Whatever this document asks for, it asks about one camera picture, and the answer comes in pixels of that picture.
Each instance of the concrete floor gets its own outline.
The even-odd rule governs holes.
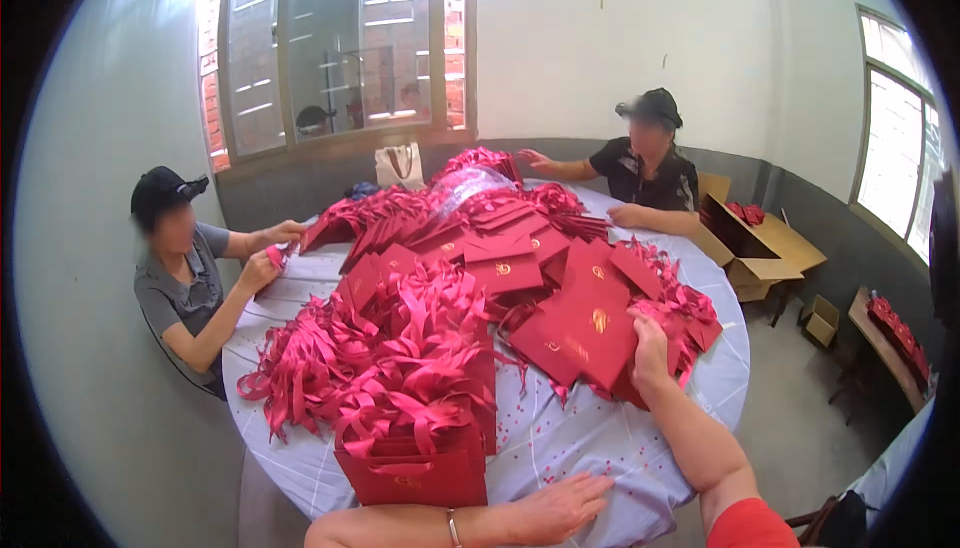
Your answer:
[[[815,511],[863,474],[906,425],[912,414],[892,378],[880,375],[870,400],[842,396],[840,367],[851,350],[828,355],[796,326],[800,302],[788,307],[775,328],[769,307],[746,305],[750,335],[750,386],[736,436],[756,473],[760,494],[785,518]],[[859,406],[849,427],[851,409]],[[244,467],[240,546],[296,546],[309,521],[262,472],[253,458]],[[678,529],[651,545],[703,546],[697,500],[679,508]]]

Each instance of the white wall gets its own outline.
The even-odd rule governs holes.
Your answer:
[[[864,68],[856,3],[903,21],[891,0],[778,0],[781,79],[767,160],[846,203],[863,134]]]
[[[770,161],[846,202],[856,3],[902,18],[891,0],[477,0],[480,137],[609,139],[625,134],[616,103],[664,86],[680,144]]]
[[[770,0],[477,0],[482,138],[626,134],[614,113],[655,87],[681,144],[762,158]]]
[[[19,171],[13,283],[30,380],[70,475],[120,546],[237,540],[239,434],[228,408],[166,361],[133,288],[139,176],[159,164],[210,173],[197,46],[194,0],[84,0]],[[212,190],[194,205],[222,224]]]

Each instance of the hand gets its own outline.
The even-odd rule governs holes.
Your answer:
[[[641,311],[631,308],[627,314],[633,316],[633,330],[638,338],[630,381],[643,394],[643,389],[651,384],[670,380],[666,369],[666,334],[654,319]]]
[[[237,287],[253,296],[280,274],[281,271],[270,262],[267,252],[260,250],[246,261],[246,266],[243,267],[243,272],[240,273],[240,279],[237,281]]]
[[[265,231],[267,239],[271,244],[283,244],[284,242],[296,242],[306,230],[306,225],[295,220],[286,219],[282,223],[276,224]]]
[[[618,228],[642,228],[643,208],[639,204],[620,204],[607,208],[606,214]]]
[[[601,496],[613,486],[614,480],[607,476],[584,472],[503,505],[500,520],[510,539],[506,543],[552,546],[566,542],[606,508]]]
[[[520,157],[521,160],[527,162],[534,171],[538,173],[550,173],[553,169],[554,160],[547,158],[543,154],[540,154],[536,150],[532,149],[522,149],[517,152],[516,155]]]

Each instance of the red sleeve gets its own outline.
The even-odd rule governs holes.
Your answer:
[[[784,519],[760,498],[726,508],[713,523],[706,548],[796,548],[800,546]]]

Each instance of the woman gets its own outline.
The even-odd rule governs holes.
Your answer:
[[[616,114],[630,120],[630,136],[612,139],[590,158],[559,162],[532,149],[518,155],[534,171],[566,182],[606,178],[609,194],[626,204],[607,212],[620,228],[693,235],[700,217],[697,169],[677,150],[674,138],[684,120],[663,87],[638,96]]]
[[[269,229],[239,233],[198,222],[190,201],[207,184],[205,176],[186,182],[166,167],[140,177],[130,214],[149,250],[136,267],[133,290],[154,333],[190,369],[212,374],[215,379],[207,387],[225,398],[220,350],[247,302],[279,274],[264,249],[299,240],[306,226],[285,220]],[[247,259],[225,297],[216,258]]]

